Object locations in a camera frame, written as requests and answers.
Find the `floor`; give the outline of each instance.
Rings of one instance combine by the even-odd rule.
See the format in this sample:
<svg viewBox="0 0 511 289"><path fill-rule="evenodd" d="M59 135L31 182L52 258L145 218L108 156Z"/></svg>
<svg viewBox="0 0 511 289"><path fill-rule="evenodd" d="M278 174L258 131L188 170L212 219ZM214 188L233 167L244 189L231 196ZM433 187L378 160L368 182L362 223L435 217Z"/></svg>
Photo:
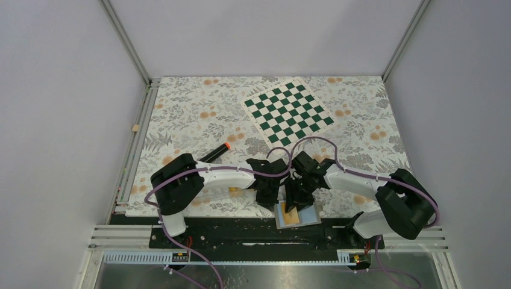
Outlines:
<svg viewBox="0 0 511 289"><path fill-rule="evenodd" d="M243 109L242 102L290 79L293 78L162 78L126 215L156 216L155 209L143 203L144 196L152 189L149 178L179 154L190 152L199 159L228 141L232 149L216 163L264 159L271 144L256 127L254 118ZM342 163L372 172L409 169L380 76L303 77L301 80L334 120L328 129L312 135L334 141L339 146ZM333 148L323 141L306 141L300 149L318 161L333 158ZM280 157L275 154L270 160ZM378 208L377 203L347 191L317 190L315 199L321 217L351 217L359 211ZM184 215L270 217L273 213L255 203L253 191L226 188L200 192Z"/></svg>

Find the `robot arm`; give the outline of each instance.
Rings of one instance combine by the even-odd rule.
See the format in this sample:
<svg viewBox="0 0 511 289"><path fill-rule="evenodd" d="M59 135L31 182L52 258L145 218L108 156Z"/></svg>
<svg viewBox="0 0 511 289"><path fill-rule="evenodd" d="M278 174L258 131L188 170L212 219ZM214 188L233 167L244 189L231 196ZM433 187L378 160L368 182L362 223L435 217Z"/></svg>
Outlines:
<svg viewBox="0 0 511 289"><path fill-rule="evenodd" d="M380 210L358 213L348 226L364 239L396 232L403 238L414 240L434 213L431 204L413 191L392 182L346 173L337 167L334 160L325 159L318 163L305 152L300 152L292 164L303 176L300 184L295 186L301 189L298 194L311 194L317 188L326 188L350 191L378 202ZM373 175L363 170L350 171ZM378 175L411 185L431 197L407 170L397 169L391 174Z"/></svg>
<svg viewBox="0 0 511 289"><path fill-rule="evenodd" d="M381 208L373 212L358 213L347 226L348 230L353 230L364 239L388 232L396 232L404 238L413 240L434 213L434 209L429 202L414 192L390 182L345 173L335 165L333 160L325 159L318 163L305 152L300 152L292 160L292 165L301 177L286 180L286 211L293 207L301 210L312 205L314 202L312 193L318 188L346 190L360 194L376 200ZM178 173L190 169L221 166L224 165L196 162L191 154L182 154L153 174L151 183L153 187L156 187ZM282 159L273 163L265 160L248 159L246 162L238 164L238 167L256 172L277 174L284 171L287 165ZM420 183L406 170L398 169L394 173L381 174L380 176L405 182L426 193ZM257 191L257 203L270 209L277 203L278 188L281 185L281 180L285 177L287 176L280 178L261 177L240 170L196 172L169 183L157 191L155 195L165 227L171 236L175 236L183 233L186 229L182 210L191 203L201 190L225 187L253 188Z"/></svg>
<svg viewBox="0 0 511 289"><path fill-rule="evenodd" d="M165 180L188 170L212 169L226 166L224 164L209 164L194 161L191 154L182 154L161 168L151 176L153 187L158 186ZM270 163L266 160L248 159L235 167L253 170L256 172L277 174L287 169L287 164L279 159ZM258 204L269 208L277 203L278 187L280 178L266 178L242 170L212 170L190 173L186 176L168 183L156 193L159 210L163 216L163 223L171 236L182 234L186 225L184 223L183 210L192 202L201 190L214 188L253 188L258 191L256 201Z"/></svg>

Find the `orange marker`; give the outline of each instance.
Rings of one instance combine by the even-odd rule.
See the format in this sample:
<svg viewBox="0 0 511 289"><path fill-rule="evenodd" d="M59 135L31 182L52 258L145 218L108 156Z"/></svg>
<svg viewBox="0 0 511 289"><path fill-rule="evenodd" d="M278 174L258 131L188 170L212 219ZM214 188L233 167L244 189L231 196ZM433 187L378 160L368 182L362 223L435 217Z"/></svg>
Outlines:
<svg viewBox="0 0 511 289"><path fill-rule="evenodd" d="M212 161L219 158L221 155L224 154L224 152L231 149L230 144L223 143L218 148L216 148L214 151L207 154L204 158L200 159L203 163L211 163Z"/></svg>

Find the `floral pattern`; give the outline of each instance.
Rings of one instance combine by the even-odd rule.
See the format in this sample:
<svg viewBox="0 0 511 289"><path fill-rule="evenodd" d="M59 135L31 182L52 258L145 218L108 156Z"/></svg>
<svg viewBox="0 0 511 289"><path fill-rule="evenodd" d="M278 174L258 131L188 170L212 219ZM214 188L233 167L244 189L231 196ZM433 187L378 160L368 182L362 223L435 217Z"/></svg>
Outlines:
<svg viewBox="0 0 511 289"><path fill-rule="evenodd" d="M151 175L180 154L199 159L228 141L231 150L216 163L236 164L264 159L269 148L243 111L240 102L291 77L166 77L162 78L137 166L126 215L156 216L143 202L152 189ZM379 76L304 77L335 117L335 127L321 133L339 147L341 162L358 169L393 172L409 169L384 84ZM333 158L333 148L320 140L300 144L316 160ZM269 157L282 157L276 153ZM373 211L378 204L339 190L317 190L321 217L351 217ZM184 210L194 217L270 217L255 203L252 190L202 191Z"/></svg>

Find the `green checkered board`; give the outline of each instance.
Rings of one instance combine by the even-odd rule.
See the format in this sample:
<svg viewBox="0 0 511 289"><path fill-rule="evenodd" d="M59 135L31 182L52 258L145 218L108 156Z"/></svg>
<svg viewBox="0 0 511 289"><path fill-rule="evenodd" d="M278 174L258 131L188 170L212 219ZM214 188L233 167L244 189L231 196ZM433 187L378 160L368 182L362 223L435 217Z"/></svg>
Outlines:
<svg viewBox="0 0 511 289"><path fill-rule="evenodd" d="M334 124L330 112L302 78L249 96L241 104L270 148L291 145Z"/></svg>

